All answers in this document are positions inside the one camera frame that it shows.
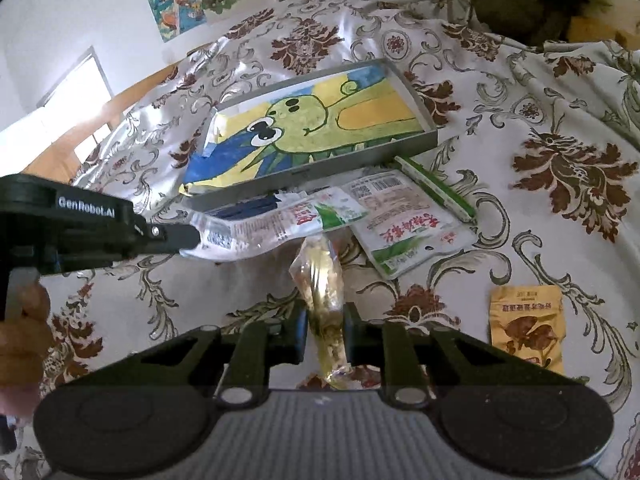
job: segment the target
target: bed sheet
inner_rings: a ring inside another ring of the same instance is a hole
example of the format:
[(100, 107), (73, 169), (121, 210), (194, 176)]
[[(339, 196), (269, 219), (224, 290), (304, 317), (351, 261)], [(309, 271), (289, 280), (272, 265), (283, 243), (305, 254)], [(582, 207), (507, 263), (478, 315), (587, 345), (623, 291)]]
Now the bed sheet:
[[(82, 168), (76, 184), (133, 200), (160, 222), (183, 221), (177, 193), (216, 102), (316, 69), (387, 57), (411, 80), (439, 146), (417, 157), (478, 208), (478, 243), (391, 282), (353, 239), (341, 254), (346, 299), (364, 319), (425, 331), (436, 320), (488, 339), (495, 285), (556, 284), (568, 376), (600, 393), (615, 433), (600, 470), (640, 479), (640, 52), (613, 42), (533, 50), (481, 31), (467, 0), (398, 6), (289, 0), (194, 53), (147, 95)], [(56, 338), (42, 392), (203, 324), (226, 331), (285, 315), (297, 297), (295, 246), (216, 265), (142, 256), (113, 269), (44, 278)], [(310, 341), (271, 384), (317, 386)], [(375, 386), (358, 368), (353, 381)], [(46, 471), (33, 432), (0, 460), (10, 479)]]

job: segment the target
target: finger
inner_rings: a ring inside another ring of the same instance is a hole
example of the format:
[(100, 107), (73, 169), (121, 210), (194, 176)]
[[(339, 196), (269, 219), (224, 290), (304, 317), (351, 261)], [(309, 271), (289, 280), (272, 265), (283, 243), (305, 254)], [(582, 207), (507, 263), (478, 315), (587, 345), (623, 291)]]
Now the finger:
[(37, 383), (0, 387), (0, 413), (30, 419), (39, 403)]
[(37, 355), (0, 357), (0, 386), (39, 383), (42, 379), (42, 359)]
[(18, 293), (18, 298), (22, 306), (22, 312), (37, 321), (46, 321), (49, 319), (49, 310), (51, 302), (49, 293), (39, 283), (33, 283), (23, 288)]
[(21, 317), (0, 323), (0, 356), (36, 354), (44, 357), (53, 336), (49, 325), (30, 317)]

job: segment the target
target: green pen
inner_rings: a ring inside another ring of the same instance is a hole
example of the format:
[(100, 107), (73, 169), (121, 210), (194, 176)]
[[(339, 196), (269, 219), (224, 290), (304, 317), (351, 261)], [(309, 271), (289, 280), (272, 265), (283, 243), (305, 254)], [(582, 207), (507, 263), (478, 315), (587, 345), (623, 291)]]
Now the green pen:
[(420, 164), (407, 156), (396, 156), (395, 162), (400, 170), (418, 184), (439, 205), (451, 211), (463, 222), (472, 222), (476, 218), (476, 210), (471, 207), (462, 195), (456, 193), (449, 186)]

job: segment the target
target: wall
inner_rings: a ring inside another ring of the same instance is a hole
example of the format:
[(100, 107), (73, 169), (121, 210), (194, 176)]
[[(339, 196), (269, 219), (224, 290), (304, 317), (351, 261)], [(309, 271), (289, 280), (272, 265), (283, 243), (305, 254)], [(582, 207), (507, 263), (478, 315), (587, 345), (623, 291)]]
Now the wall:
[[(0, 23), (5, 35), (0, 49), (6, 54), (21, 113), (29, 113), (90, 46), (118, 94), (268, 5), (273, 0), (260, 0), (249, 12), (201, 25), (165, 44), (147, 0), (3, 0)], [(0, 102), (0, 111), (5, 106)]]
[(6, 63), (4, 50), (0, 48), (0, 132), (25, 115), (17, 86)]

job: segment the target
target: clear plastic bag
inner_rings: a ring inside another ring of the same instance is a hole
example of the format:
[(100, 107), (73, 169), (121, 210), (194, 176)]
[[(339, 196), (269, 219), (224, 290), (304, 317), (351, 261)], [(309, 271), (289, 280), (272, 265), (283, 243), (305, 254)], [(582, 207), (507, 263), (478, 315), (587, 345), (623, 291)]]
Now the clear plastic bag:
[(331, 231), (355, 222), (367, 209), (339, 187), (320, 190), (297, 202), (243, 220), (223, 220), (194, 212), (191, 225), (200, 231), (201, 243), (183, 256), (232, 262), (267, 253), (293, 240)]
[(307, 237), (289, 273), (306, 301), (322, 377), (334, 388), (347, 389), (351, 366), (342, 334), (344, 282), (340, 260), (329, 238)]

